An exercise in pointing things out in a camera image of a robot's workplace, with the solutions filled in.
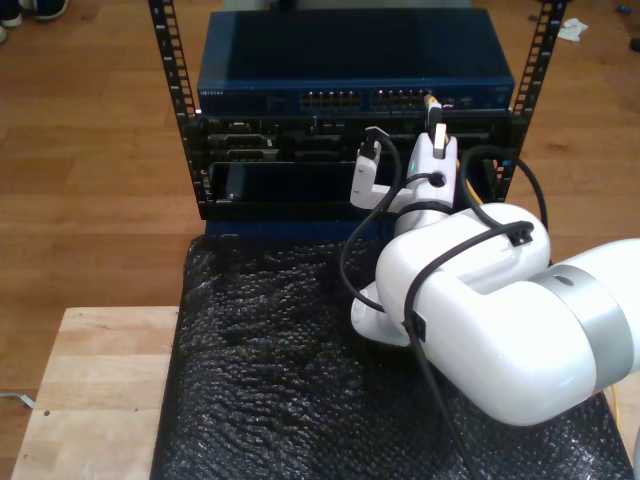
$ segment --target black metal rack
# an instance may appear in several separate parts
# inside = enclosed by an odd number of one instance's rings
[[[373,124],[384,128],[405,158],[425,129],[420,113],[308,118],[200,115],[195,109],[173,0],[148,3],[203,219],[361,218],[363,212],[352,207],[348,199],[353,161],[364,139],[364,128]],[[458,137],[462,150],[492,143],[509,148],[512,158],[520,155],[565,7],[566,1],[542,2],[513,111],[445,111],[448,131]],[[515,162],[488,159],[471,172],[471,177],[485,200],[504,201],[514,170]],[[383,157],[379,180],[385,182],[390,176],[390,162]]]

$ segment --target wooden floor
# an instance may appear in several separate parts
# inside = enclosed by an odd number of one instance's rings
[[[178,3],[197,78],[221,2]],[[486,4],[519,78],[538,3]],[[576,0],[572,16],[589,30],[559,41],[523,155],[547,193],[555,260],[640,236],[640,55],[609,2]],[[0,390],[37,394],[66,307],[178,304],[203,224],[161,68],[142,0],[72,0],[0,46]],[[521,178],[509,200],[535,210]],[[0,401],[0,479],[28,417]]]

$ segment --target shoe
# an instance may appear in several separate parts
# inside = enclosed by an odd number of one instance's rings
[[[67,9],[69,0],[21,0],[25,10],[32,10],[36,20],[55,20]]]
[[[18,2],[3,2],[0,8],[0,23],[4,28],[22,25],[22,7]]]

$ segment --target black cable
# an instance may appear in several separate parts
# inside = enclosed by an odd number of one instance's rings
[[[508,152],[504,148],[496,147],[495,145],[476,145],[475,147],[468,148],[462,154],[460,158],[460,168],[458,169],[458,181],[460,190],[462,191],[462,196],[464,198],[465,203],[473,213],[489,228],[497,228],[502,224],[497,222],[489,215],[487,215],[480,205],[473,199],[471,196],[471,191],[469,190],[469,185],[467,185],[467,172],[469,171],[469,164],[472,160],[478,158],[498,158],[500,160],[506,160],[508,157]]]
[[[349,292],[351,292],[351,294],[355,298],[360,300],[366,306],[373,308],[374,310],[377,310],[379,312],[384,312],[382,305],[374,302],[373,300],[368,299],[367,297],[362,295],[358,290],[356,290],[356,288],[347,278],[347,272],[345,271],[345,266],[347,263],[347,254],[349,253],[349,250],[351,250],[351,246],[353,245],[353,243],[360,237],[362,232],[369,226],[371,221],[374,218],[376,218],[381,211],[383,210],[386,211],[387,208],[389,208],[389,205],[391,205],[391,202],[393,201],[395,196],[398,194],[398,192],[402,188],[402,184],[401,184],[402,163],[400,162],[400,153],[398,152],[398,149],[393,144],[393,142],[389,139],[389,137],[385,135],[383,132],[381,132],[380,130],[371,130],[370,136],[367,138],[366,141],[373,142],[375,140],[380,142],[382,146],[387,147],[391,151],[391,156],[393,157],[393,162],[395,167],[395,171],[393,174],[393,182],[391,183],[391,188],[389,188],[389,191],[382,198],[380,203],[378,203],[378,205],[376,205],[375,208],[371,210],[371,213],[362,221],[360,225],[356,227],[356,229],[353,231],[353,233],[349,236],[347,241],[344,243],[344,246],[342,247],[342,252],[340,252],[339,268],[340,268],[340,277],[342,278],[343,283],[347,287],[347,290],[349,290]]]
[[[438,387],[436,379],[433,375],[433,371],[431,370],[431,366],[429,365],[429,362],[424,355],[424,351],[422,350],[422,345],[420,344],[420,340],[416,332],[416,322],[415,322],[416,314],[413,310],[413,306],[414,306],[418,291],[420,290],[420,287],[422,286],[424,281],[429,277],[429,275],[431,275],[435,270],[437,270],[439,267],[441,267],[443,264],[445,264],[455,256],[460,255],[462,252],[486,240],[489,240],[493,237],[497,237],[498,235],[508,234],[508,233],[522,231],[522,230],[531,230],[531,229],[533,229],[533,225],[530,222],[508,223],[506,225],[500,225],[494,229],[482,232],[474,237],[471,237],[468,240],[465,240],[459,245],[456,245],[449,251],[437,257],[435,260],[429,263],[422,270],[420,270],[416,278],[413,280],[413,282],[411,282],[411,285],[409,286],[409,290],[407,291],[407,296],[405,297],[405,301],[404,301],[404,327],[407,330],[407,333],[409,334],[411,347],[416,355],[416,359],[418,360],[418,365],[420,366],[420,369],[422,370],[425,380],[427,381],[427,385],[435,398],[438,408],[440,409],[440,413],[444,418],[447,430],[449,430],[449,434],[453,439],[453,443],[456,446],[456,449],[458,450],[458,453],[460,454],[460,457],[462,458],[462,461],[464,462],[467,468],[467,471],[469,472],[469,475],[471,475],[471,478],[474,480],[480,480],[482,476],[480,475],[480,472],[476,470],[476,468],[474,467],[471,456],[467,451],[467,447],[462,441],[460,433],[456,430],[456,427],[453,423],[451,415],[449,414],[449,411],[447,410],[447,406],[445,405],[444,399],[442,398],[442,393],[440,392],[440,388]]]
[[[405,213],[415,212],[417,210],[435,210],[436,212],[446,213],[447,215],[453,215],[453,208],[447,207],[440,202],[414,202],[406,205],[400,209],[397,213],[398,218],[400,218]]]
[[[544,199],[544,193],[542,192],[542,186],[538,179],[533,174],[533,171],[529,168],[529,165],[524,163],[523,160],[518,159],[516,161],[516,165],[522,170],[522,173],[525,174],[529,183],[533,187],[533,191],[536,194],[536,199],[538,200],[538,208],[540,209],[540,222],[544,225],[544,228],[549,231],[549,216],[547,214],[547,202]]]
[[[469,165],[473,160],[476,159],[485,159],[485,158],[496,158],[499,160],[508,160],[510,157],[509,151],[502,147],[497,147],[495,145],[476,145],[475,147],[471,147],[462,154],[460,158],[460,168],[458,169],[458,180],[460,182],[459,187],[462,192],[462,196],[464,198],[465,203],[473,212],[480,218],[482,223],[487,225],[489,228],[495,228],[500,226],[501,223],[497,222],[489,215],[487,215],[480,205],[473,199],[471,196],[471,191],[469,190],[469,185],[467,185],[467,174],[469,171]],[[540,186],[540,182],[533,174],[533,171],[529,168],[529,166],[521,159],[517,159],[515,161],[517,167],[519,167],[522,172],[527,177],[527,180],[531,183],[533,187],[533,191],[536,194],[536,199],[538,200],[538,207],[540,208],[540,222],[544,225],[544,228],[549,230],[549,217],[547,214],[547,203],[544,198],[544,193],[542,192],[542,187]]]

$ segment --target cable clip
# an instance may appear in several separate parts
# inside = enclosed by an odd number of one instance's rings
[[[520,247],[533,241],[531,237],[531,229],[523,228],[522,230],[508,233],[507,237],[514,247]]]

